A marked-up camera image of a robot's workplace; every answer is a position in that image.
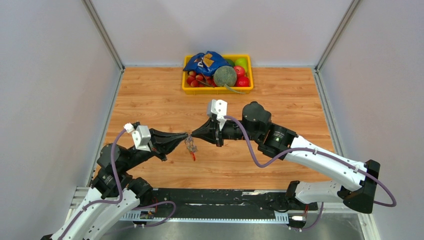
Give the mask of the red handled key ring holder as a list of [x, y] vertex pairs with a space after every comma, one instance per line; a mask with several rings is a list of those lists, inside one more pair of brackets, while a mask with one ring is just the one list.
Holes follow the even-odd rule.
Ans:
[[198, 151], [197, 146], [194, 143], [194, 138], [189, 133], [187, 138], [184, 140], [184, 143], [186, 145], [186, 149], [190, 153], [190, 156], [192, 157], [193, 161], [196, 161], [196, 155], [195, 153]]

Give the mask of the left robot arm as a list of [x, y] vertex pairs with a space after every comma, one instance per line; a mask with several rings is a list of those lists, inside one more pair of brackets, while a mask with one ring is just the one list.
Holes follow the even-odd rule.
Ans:
[[44, 240], [99, 240], [127, 212], [154, 208], [153, 188], [128, 171], [156, 157], [167, 160], [188, 133], [162, 132], [139, 123], [127, 123], [113, 143], [104, 146], [97, 164], [100, 169], [71, 217]]

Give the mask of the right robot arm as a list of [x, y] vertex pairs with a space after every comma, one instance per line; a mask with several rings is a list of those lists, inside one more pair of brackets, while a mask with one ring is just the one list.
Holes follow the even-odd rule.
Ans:
[[211, 100], [208, 121], [191, 133], [218, 147], [224, 140], [245, 140], [254, 163], [265, 168], [286, 160], [313, 169], [331, 180], [291, 181], [285, 201], [292, 209], [315, 202], [343, 203], [359, 213], [370, 214], [375, 204], [380, 164], [355, 161], [325, 150], [293, 130], [272, 123], [272, 114], [253, 101], [242, 109], [242, 119], [227, 115], [227, 102]]

